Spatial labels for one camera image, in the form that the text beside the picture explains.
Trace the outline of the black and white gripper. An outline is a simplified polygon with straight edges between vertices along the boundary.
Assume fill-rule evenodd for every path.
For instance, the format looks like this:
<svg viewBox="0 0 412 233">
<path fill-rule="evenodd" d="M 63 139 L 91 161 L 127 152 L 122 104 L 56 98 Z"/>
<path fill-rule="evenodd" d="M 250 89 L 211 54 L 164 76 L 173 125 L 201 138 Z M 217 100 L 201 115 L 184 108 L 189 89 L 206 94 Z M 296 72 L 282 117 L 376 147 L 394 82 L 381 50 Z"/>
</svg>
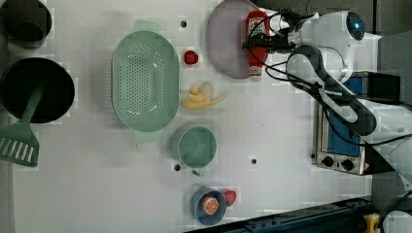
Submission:
<svg viewBox="0 0 412 233">
<path fill-rule="evenodd" d="M 268 16 L 269 35 L 264 40 L 249 40 L 242 44 L 243 49 L 265 48 L 268 52 L 290 53 L 295 43 L 289 41 L 289 34 L 303 16 L 291 9 L 281 9 Z"/>
</svg>

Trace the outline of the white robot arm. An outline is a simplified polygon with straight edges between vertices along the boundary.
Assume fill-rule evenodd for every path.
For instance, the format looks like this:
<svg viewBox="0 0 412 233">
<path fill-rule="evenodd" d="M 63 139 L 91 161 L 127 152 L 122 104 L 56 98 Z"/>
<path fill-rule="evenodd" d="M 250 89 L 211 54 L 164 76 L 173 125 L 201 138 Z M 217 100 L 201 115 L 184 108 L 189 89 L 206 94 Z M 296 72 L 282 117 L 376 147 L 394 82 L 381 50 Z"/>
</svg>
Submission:
<svg viewBox="0 0 412 233">
<path fill-rule="evenodd" d="M 264 68 L 270 49 L 287 49 L 285 82 L 310 94 L 325 111 L 373 147 L 397 171 L 404 189 L 411 189 L 411 108 L 359 97 L 344 82 L 354 73 L 355 53 L 364 39 L 359 15 L 351 11 L 298 16 L 282 32 L 271 35 L 270 16 L 257 10 L 246 20 L 242 45 L 257 63 L 252 76 Z"/>
</svg>

